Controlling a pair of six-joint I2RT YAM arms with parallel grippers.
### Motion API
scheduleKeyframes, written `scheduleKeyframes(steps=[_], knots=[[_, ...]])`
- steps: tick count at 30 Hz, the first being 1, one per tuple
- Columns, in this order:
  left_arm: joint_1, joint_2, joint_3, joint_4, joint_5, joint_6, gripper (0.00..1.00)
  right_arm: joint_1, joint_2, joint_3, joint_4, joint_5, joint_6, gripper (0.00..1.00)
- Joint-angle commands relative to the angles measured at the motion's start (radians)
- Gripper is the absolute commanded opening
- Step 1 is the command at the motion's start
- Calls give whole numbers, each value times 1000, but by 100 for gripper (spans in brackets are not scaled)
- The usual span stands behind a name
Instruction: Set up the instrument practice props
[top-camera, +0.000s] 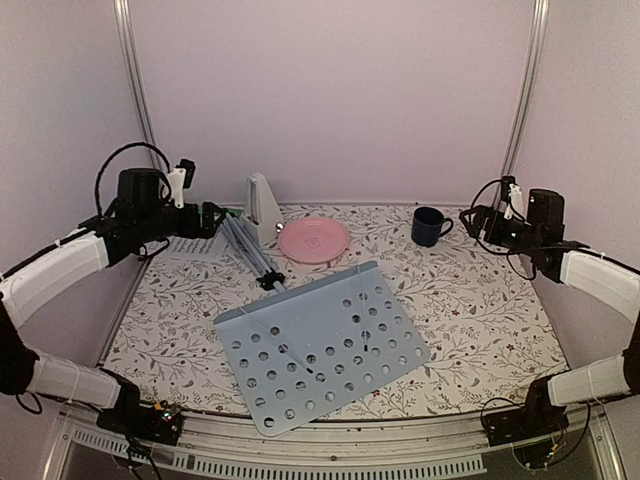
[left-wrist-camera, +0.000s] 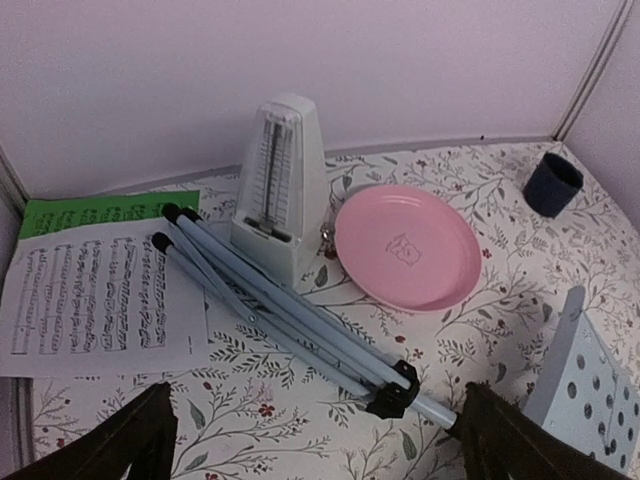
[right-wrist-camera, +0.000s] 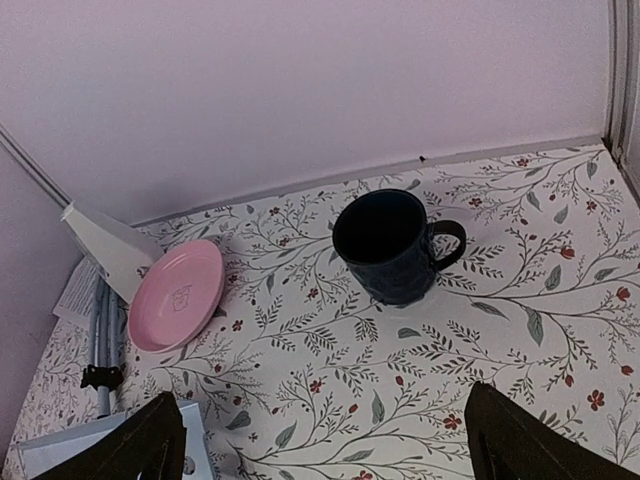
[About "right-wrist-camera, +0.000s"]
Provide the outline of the light blue music stand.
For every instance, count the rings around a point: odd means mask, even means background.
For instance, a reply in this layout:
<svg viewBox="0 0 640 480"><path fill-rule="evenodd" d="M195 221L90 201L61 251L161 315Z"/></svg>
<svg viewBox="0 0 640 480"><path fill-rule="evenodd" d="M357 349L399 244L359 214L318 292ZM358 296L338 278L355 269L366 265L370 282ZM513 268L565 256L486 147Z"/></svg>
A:
<svg viewBox="0 0 640 480"><path fill-rule="evenodd" d="M97 282L89 321L88 365L82 383L98 393L99 417L96 421L51 434L19 445L25 476L34 479L63 462L86 452L133 418L131 413L113 415L110 392L122 381L118 360L120 317L116 293L104 281ZM199 406L194 401L178 401L182 425L186 428L183 479L212 479L214 472L204 440Z"/></svg>

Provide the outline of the white sheet music page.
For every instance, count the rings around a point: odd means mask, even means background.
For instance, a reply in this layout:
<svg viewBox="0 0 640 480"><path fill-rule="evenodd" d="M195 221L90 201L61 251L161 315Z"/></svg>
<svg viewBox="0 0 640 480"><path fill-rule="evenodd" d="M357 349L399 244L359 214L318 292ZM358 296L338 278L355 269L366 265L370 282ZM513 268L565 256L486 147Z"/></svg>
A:
<svg viewBox="0 0 640 480"><path fill-rule="evenodd" d="M52 310L53 315L87 329L98 279L98 269L89 259L82 259L71 273Z"/></svg>

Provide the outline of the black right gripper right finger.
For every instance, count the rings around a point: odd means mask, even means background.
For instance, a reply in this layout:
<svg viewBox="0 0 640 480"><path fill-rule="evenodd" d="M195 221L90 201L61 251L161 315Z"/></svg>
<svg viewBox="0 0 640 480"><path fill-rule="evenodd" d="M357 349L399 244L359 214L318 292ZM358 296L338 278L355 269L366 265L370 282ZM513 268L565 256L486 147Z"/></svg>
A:
<svg viewBox="0 0 640 480"><path fill-rule="evenodd" d="M476 479L639 478L554 432L489 384L472 386L464 422Z"/></svg>

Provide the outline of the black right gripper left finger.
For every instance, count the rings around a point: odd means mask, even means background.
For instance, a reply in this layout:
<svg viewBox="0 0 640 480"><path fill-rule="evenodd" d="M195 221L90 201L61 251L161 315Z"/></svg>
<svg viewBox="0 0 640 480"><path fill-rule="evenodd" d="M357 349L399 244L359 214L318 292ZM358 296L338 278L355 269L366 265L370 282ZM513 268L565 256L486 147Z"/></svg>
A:
<svg viewBox="0 0 640 480"><path fill-rule="evenodd" d="M157 395L102 440L40 479L180 479L186 428L170 392Z"/></svg>

